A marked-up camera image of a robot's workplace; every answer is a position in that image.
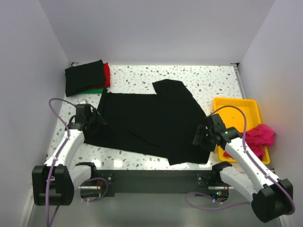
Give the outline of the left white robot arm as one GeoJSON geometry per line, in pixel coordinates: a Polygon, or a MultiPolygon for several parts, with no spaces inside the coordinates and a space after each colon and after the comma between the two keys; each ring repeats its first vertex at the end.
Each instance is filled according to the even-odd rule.
{"type": "Polygon", "coordinates": [[[74,167],[70,164],[87,136],[105,124],[92,105],[76,105],[76,114],[68,122],[58,148],[43,165],[32,170],[35,205],[68,206],[79,186],[83,183],[94,185],[98,181],[97,167],[93,162],[79,162],[74,167]]]}

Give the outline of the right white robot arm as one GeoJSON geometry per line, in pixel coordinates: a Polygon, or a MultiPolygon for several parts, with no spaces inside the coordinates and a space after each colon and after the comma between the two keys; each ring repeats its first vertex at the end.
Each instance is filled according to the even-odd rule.
{"type": "Polygon", "coordinates": [[[246,144],[246,133],[226,128],[218,114],[205,118],[198,125],[193,145],[214,151],[223,148],[241,166],[241,174],[228,161],[212,166],[211,181],[217,186],[227,184],[238,191],[250,203],[253,212],[263,223],[295,212],[293,185],[288,179],[280,179],[268,169],[246,144]]]}

